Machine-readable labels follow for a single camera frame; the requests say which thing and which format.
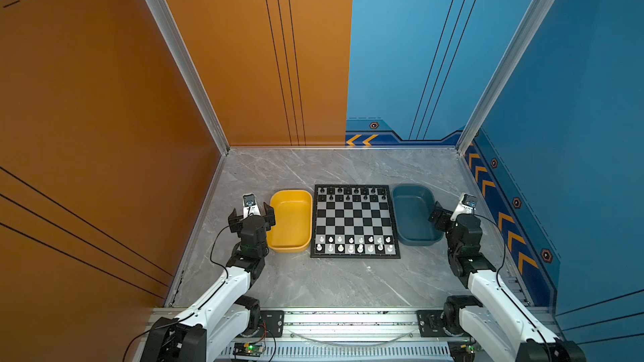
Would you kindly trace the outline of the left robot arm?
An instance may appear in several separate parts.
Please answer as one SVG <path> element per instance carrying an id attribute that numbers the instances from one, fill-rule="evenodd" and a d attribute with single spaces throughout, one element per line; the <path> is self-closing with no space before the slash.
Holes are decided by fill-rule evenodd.
<path id="1" fill-rule="evenodd" d="M 267 233 L 276 224 L 273 207 L 260 209 L 254 194 L 243 196 L 243 213 L 231 212 L 228 228 L 240 241 L 223 273 L 189 308 L 160 318 L 146 332 L 141 361 L 214 361 L 229 343 L 259 325 L 260 306 L 247 292 L 269 253 Z"/>

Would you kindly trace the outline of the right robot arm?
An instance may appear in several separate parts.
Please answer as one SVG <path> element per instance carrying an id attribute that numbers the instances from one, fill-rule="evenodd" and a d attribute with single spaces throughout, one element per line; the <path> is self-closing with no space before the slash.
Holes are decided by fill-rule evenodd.
<path id="1" fill-rule="evenodd" d="M 469 335 L 494 361 L 585 361 L 583 350 L 562 340 L 507 289 L 500 271 L 481 253 L 476 199 L 465 195 L 456 210 L 434 204 L 429 222 L 445 234 L 452 273 L 471 294 L 444 304 L 444 329 Z"/>

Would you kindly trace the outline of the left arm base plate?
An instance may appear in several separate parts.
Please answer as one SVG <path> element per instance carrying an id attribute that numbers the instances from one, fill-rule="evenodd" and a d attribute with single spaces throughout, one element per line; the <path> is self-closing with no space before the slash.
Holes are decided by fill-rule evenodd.
<path id="1" fill-rule="evenodd" d="M 247 328 L 241 333 L 241 337 L 262 337 L 266 328 L 275 338 L 283 336 L 285 311 L 265 310 L 251 312 Z"/>

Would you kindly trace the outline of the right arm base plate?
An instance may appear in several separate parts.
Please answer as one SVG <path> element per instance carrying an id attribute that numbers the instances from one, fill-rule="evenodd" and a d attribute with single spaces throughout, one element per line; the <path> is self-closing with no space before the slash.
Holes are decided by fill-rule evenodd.
<path id="1" fill-rule="evenodd" d="M 419 310 L 416 312 L 422 338 L 463 337 L 466 332 L 459 324 L 457 313 L 444 310 Z"/>

